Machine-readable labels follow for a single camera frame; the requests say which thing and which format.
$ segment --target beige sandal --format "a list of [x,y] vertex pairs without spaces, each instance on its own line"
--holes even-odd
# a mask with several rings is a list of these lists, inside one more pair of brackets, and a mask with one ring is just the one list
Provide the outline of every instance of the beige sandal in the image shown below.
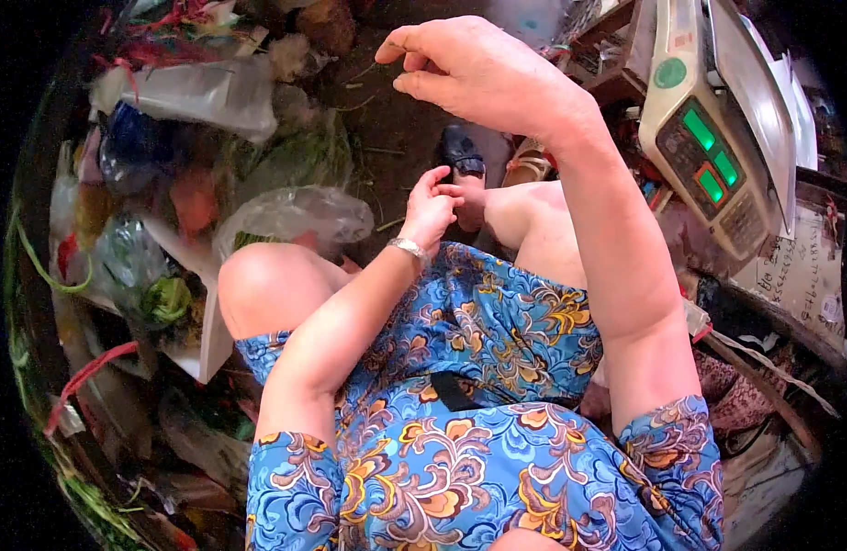
[[534,138],[525,138],[512,155],[512,159],[506,163],[506,176],[501,187],[541,182],[551,171],[552,163],[546,159],[546,147]]

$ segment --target green display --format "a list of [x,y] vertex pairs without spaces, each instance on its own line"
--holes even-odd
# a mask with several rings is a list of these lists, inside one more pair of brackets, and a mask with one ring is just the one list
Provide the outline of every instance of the green display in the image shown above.
[[723,188],[720,187],[717,178],[714,177],[710,169],[704,170],[702,175],[698,177],[698,182],[702,184],[702,187],[708,192],[708,196],[711,197],[711,201],[714,203],[718,203],[723,198]]
[[693,133],[693,136],[696,137],[698,142],[702,144],[705,151],[710,150],[714,142],[717,141],[712,132],[705,126],[702,119],[699,118],[698,113],[693,109],[687,111],[687,114],[683,116],[683,123],[687,125],[687,128],[690,129],[690,132]]
[[714,157],[714,166],[717,167],[717,170],[723,175],[723,179],[730,186],[739,179],[739,173],[735,171],[733,163],[729,161],[729,158],[726,157],[726,153],[723,151],[719,152],[717,157]]

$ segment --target floral pattern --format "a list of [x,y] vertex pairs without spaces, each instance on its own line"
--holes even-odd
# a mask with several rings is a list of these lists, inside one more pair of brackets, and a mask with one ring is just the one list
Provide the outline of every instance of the floral pattern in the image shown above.
[[[237,343],[263,382],[287,332]],[[337,447],[280,433],[252,449],[248,549],[484,549],[534,530],[568,548],[719,548],[708,412],[687,397],[618,446],[563,405],[602,355],[584,291],[447,243],[335,407]],[[451,371],[483,409],[451,412]]]

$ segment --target silver wristwatch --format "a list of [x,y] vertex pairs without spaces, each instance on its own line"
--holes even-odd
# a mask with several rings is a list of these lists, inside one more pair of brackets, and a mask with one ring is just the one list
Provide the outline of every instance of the silver wristwatch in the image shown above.
[[422,267],[424,269],[426,269],[426,267],[429,266],[429,263],[432,262],[432,260],[429,258],[429,255],[426,254],[426,251],[423,250],[417,243],[411,241],[410,239],[405,239],[403,237],[396,237],[396,238],[390,239],[386,243],[386,245],[387,245],[387,247],[392,245],[393,247],[398,247],[398,248],[401,248],[402,250],[407,250],[412,255],[416,256],[418,259],[421,260],[421,263],[423,264]]

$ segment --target black shoe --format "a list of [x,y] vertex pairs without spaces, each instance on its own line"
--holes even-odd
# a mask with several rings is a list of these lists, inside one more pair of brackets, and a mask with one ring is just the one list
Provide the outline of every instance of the black shoe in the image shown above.
[[484,178],[484,158],[478,153],[473,140],[458,124],[446,126],[438,142],[437,155],[443,165],[456,169],[462,176]]

